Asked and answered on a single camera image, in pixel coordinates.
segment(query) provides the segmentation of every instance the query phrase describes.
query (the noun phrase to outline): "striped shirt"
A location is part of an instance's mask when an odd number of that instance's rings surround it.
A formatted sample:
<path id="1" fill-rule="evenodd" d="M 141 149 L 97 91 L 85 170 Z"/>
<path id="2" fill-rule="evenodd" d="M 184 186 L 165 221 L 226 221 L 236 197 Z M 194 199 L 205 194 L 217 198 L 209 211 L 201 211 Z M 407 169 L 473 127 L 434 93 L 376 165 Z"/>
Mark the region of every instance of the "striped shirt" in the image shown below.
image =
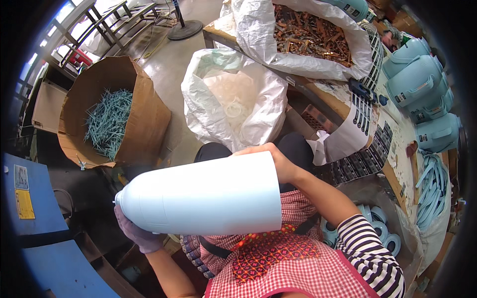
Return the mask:
<path id="1" fill-rule="evenodd" d="M 337 231 L 337 248 L 379 296 L 404 296 L 403 271 L 364 216 L 353 215 L 341 222 Z"/>

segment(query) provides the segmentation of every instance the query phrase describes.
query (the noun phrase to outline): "person's hand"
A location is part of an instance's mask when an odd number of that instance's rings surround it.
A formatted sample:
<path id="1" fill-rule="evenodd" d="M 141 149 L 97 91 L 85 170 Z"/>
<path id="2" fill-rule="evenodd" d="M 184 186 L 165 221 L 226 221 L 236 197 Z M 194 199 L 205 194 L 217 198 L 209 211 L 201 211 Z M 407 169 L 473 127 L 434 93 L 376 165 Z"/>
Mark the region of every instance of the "person's hand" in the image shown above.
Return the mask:
<path id="1" fill-rule="evenodd" d="M 136 226 L 124 215 L 120 206 L 114 207 L 114 213 L 124 235 L 133 240 L 143 254 L 150 254 L 163 248 L 160 235 L 153 234 Z"/>
<path id="2" fill-rule="evenodd" d="M 235 152 L 231 156 L 250 154 L 255 152 L 270 151 L 275 162 L 275 168 L 277 170 L 278 182 L 280 183 L 292 183 L 295 180 L 300 168 L 292 163 L 288 158 L 283 155 L 274 143 L 266 143 L 262 146 L 249 147 L 242 151 Z"/>

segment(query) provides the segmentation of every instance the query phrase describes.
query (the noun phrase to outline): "red object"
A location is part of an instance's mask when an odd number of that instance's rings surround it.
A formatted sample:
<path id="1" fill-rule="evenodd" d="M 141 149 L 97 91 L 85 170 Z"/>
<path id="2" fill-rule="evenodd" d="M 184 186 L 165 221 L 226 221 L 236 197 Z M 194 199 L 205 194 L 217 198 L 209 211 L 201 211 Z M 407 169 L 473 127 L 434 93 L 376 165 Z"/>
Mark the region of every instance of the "red object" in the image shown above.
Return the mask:
<path id="1" fill-rule="evenodd" d="M 91 66 L 93 61 L 80 49 L 76 49 L 78 53 L 73 53 L 73 56 L 70 58 L 70 62 L 73 64 L 76 64 L 76 62 L 81 63 L 84 62 L 84 64 Z"/>

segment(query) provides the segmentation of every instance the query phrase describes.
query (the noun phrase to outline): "glove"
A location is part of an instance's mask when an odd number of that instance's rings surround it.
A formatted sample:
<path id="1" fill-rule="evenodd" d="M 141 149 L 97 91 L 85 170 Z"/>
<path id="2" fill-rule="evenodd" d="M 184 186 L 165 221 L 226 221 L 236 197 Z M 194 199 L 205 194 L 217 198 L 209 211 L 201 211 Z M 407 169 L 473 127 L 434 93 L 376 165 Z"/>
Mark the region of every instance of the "glove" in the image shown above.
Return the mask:
<path id="1" fill-rule="evenodd" d="M 120 206 L 114 207 L 114 213 L 116 214 L 118 225 L 123 231 L 124 235 L 133 240 L 134 243 L 139 246 L 140 252 L 143 254 L 150 254 L 163 248 L 163 241 L 160 239 L 160 235 L 153 234 L 136 226 L 132 221 L 124 216 Z"/>

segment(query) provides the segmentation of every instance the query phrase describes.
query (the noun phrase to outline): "floor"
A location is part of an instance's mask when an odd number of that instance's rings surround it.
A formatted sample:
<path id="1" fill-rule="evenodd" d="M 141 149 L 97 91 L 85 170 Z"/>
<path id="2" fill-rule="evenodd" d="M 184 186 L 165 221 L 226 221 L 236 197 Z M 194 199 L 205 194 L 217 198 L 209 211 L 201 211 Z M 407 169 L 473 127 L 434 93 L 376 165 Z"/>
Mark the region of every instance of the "floor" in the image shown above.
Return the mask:
<path id="1" fill-rule="evenodd" d="M 219 17 L 222 0 L 182 0 L 179 6 L 184 20 L 199 20 L 207 25 Z M 149 58 L 139 60 L 138 64 L 151 77 L 157 94 L 172 112 L 160 157 L 174 166 L 193 162 L 202 145 L 187 127 L 180 84 L 192 54 L 204 49 L 205 44 L 202 33 L 184 41 L 163 39 L 167 30 L 164 27 L 153 27 L 152 39 L 145 52 L 152 51 L 159 43 L 160 45 Z M 148 33 L 140 37 L 131 45 L 128 54 L 139 57 L 149 43 L 150 36 Z"/>

